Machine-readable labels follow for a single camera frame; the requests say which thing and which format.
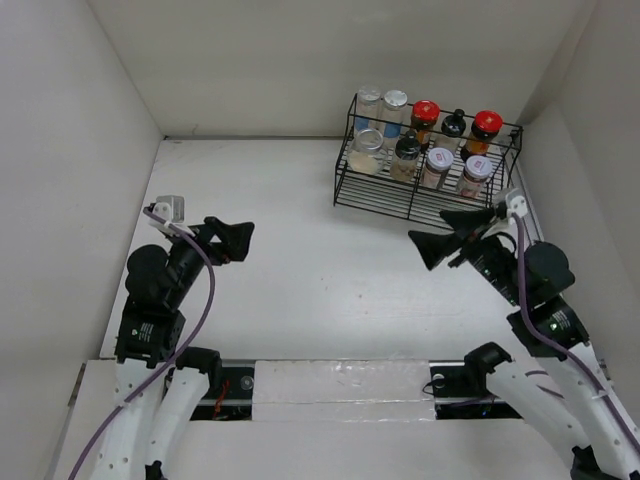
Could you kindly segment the silver lid jar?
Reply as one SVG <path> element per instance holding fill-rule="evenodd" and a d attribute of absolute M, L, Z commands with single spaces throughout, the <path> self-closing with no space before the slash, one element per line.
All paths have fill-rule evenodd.
<path fill-rule="evenodd" d="M 476 198 L 491 176 L 492 168 L 491 161 L 485 156 L 470 156 L 465 162 L 456 186 L 458 194 L 467 198 Z"/>
<path fill-rule="evenodd" d="M 431 189 L 441 189 L 454 162 L 454 155 L 444 148 L 432 148 L 422 170 L 420 184 Z"/>

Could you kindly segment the black cap spice bottle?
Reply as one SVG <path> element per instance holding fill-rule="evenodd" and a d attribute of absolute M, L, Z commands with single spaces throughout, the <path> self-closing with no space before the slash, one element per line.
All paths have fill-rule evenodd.
<path fill-rule="evenodd" d="M 410 182 L 416 172 L 421 143 L 414 130 L 408 130 L 396 143 L 390 176 L 397 181 Z"/>

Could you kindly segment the black cap white powder bottle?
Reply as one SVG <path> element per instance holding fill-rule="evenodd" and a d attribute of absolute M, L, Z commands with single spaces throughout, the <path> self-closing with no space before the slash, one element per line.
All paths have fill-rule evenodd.
<path fill-rule="evenodd" d="M 444 148 L 455 154 L 465 130 L 465 112 L 462 109 L 456 109 L 443 119 L 440 126 L 440 134 L 437 136 L 434 146 Z"/>

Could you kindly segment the red lid sauce jar front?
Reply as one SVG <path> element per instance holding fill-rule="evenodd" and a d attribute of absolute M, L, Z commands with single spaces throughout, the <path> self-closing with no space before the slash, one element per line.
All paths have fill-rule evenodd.
<path fill-rule="evenodd" d="M 497 112 L 479 111 L 471 125 L 470 134 L 461 147 L 461 159 L 467 161 L 471 156 L 485 156 L 502 126 L 503 119 Z"/>

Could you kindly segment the clear glass jar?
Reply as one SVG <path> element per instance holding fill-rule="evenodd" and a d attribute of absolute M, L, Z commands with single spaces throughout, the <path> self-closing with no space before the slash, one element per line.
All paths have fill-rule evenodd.
<path fill-rule="evenodd" d="M 383 135 L 374 128 L 356 133 L 349 151 L 347 163 L 356 173 L 375 175 L 383 170 L 387 160 Z"/>

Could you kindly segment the red lid dark sauce jar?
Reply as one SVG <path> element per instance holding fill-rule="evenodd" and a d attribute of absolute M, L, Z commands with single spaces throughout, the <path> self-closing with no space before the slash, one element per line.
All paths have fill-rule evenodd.
<path fill-rule="evenodd" d="M 413 104 L 411 111 L 411 129 L 416 134 L 421 151 L 429 148 L 430 137 L 440 115 L 440 107 L 433 101 L 420 100 Z"/>

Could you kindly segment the tall jar blue label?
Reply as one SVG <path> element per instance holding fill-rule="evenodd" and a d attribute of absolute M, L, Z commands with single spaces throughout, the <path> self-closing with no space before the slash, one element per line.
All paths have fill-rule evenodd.
<path fill-rule="evenodd" d="M 356 95 L 354 133 L 377 127 L 377 117 L 382 93 L 377 86 L 361 86 Z"/>
<path fill-rule="evenodd" d="M 401 90 L 389 90 L 383 96 L 380 120 L 385 149 L 394 148 L 400 137 L 407 103 L 408 96 Z"/>

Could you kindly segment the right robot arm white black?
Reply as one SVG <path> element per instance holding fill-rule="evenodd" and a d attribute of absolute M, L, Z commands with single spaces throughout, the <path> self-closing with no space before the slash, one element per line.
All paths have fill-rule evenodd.
<path fill-rule="evenodd" d="M 507 318 L 512 332 L 559 392 L 546 392 L 503 347 L 488 342 L 467 353 L 454 375 L 433 371 L 433 396 L 444 399 L 456 386 L 469 396 L 462 409 L 494 399 L 506 403 L 552 447 L 573 479 L 638 478 L 639 428 L 562 297 L 575 282 L 564 252 L 527 241 L 522 215 L 505 207 L 440 216 L 451 234 L 408 234 L 426 268 L 442 261 L 451 268 L 471 265 L 514 307 Z"/>

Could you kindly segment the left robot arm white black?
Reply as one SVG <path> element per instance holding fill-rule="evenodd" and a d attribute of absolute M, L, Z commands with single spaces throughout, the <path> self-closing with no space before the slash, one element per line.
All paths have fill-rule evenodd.
<path fill-rule="evenodd" d="M 182 227 L 149 212 L 170 241 L 137 248 L 128 258 L 115 345 L 114 407 L 94 437 L 101 445 L 94 479 L 163 479 L 201 399 L 222 387 L 219 352 L 192 346 L 180 306 L 201 272 L 242 262 L 255 225 L 207 217 Z"/>

